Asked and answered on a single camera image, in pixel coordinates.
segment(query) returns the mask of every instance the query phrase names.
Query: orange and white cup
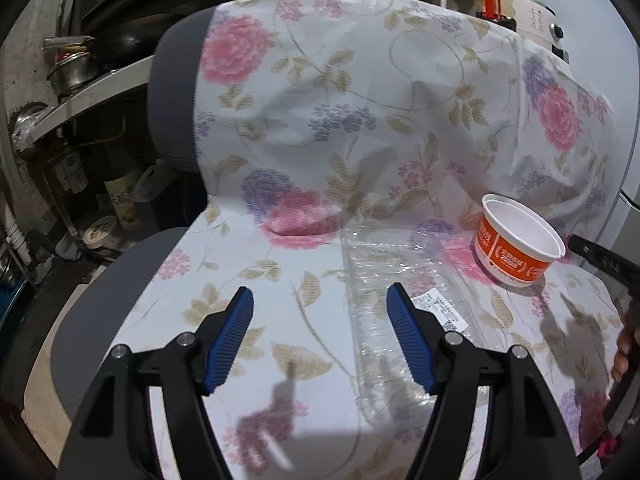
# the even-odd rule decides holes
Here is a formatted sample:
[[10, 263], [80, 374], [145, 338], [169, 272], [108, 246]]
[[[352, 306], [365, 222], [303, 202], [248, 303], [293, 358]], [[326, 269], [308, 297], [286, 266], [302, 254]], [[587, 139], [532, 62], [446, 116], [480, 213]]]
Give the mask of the orange and white cup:
[[482, 197], [484, 215], [476, 233], [478, 259], [506, 285], [529, 286], [564, 256], [562, 238], [520, 202], [496, 194]]

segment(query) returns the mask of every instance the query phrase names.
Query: silver screw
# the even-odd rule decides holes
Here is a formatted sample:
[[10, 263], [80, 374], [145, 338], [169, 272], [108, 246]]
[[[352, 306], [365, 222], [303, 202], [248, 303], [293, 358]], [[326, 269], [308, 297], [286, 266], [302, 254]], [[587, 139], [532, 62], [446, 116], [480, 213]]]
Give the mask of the silver screw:
[[192, 345], [194, 343], [194, 341], [196, 341], [196, 336], [195, 336], [195, 334], [193, 332], [182, 332], [175, 339], [175, 341], [180, 346], [189, 346], [189, 345]]
[[116, 345], [111, 349], [111, 357], [114, 359], [121, 359], [127, 352], [129, 351], [129, 347], [127, 345]]
[[511, 351], [513, 352], [513, 355], [515, 355], [518, 359], [526, 359], [526, 357], [529, 355], [527, 349], [521, 345], [514, 346]]
[[458, 332], [447, 332], [444, 335], [444, 341], [452, 346], [458, 346], [462, 343], [462, 336]]

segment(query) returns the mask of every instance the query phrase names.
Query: white shelf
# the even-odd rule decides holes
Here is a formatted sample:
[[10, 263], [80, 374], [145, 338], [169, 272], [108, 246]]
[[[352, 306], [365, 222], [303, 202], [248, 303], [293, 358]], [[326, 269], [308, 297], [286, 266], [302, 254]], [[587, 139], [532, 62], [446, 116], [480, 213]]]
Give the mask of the white shelf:
[[153, 59], [153, 56], [145, 57], [145, 59], [114, 70], [85, 86], [36, 124], [30, 131], [27, 143], [23, 143], [23, 146], [30, 145], [95, 105], [148, 83]]

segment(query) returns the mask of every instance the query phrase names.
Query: gray chair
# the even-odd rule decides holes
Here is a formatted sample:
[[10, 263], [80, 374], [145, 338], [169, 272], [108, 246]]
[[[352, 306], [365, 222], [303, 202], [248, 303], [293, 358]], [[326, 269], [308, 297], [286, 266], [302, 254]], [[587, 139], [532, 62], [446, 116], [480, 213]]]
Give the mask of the gray chair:
[[[193, 136], [193, 102], [202, 43], [214, 9], [196, 12], [162, 37], [147, 86], [147, 119], [158, 154], [167, 164], [199, 175]], [[63, 319], [51, 349], [53, 384], [73, 420], [120, 325], [186, 228], [146, 238], [102, 273]]]

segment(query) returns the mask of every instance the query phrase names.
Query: black pan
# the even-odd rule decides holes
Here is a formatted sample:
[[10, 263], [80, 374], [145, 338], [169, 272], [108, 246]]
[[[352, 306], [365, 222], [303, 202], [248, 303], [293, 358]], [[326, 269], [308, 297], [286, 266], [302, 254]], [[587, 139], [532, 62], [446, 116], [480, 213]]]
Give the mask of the black pan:
[[184, 14], [154, 14], [132, 20], [117, 27], [94, 34], [89, 49], [98, 61], [112, 70], [151, 56], [162, 35], [183, 19]]

